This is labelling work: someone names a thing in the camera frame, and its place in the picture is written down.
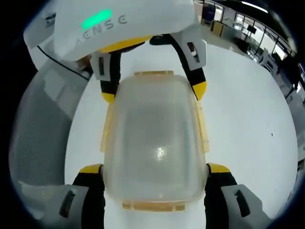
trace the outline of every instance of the plastic container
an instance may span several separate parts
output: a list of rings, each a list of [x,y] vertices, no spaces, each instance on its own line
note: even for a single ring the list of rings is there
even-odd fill
[[[103,177],[110,197],[149,210],[149,203],[201,197],[207,173],[196,99],[185,77],[124,79],[108,119]]]

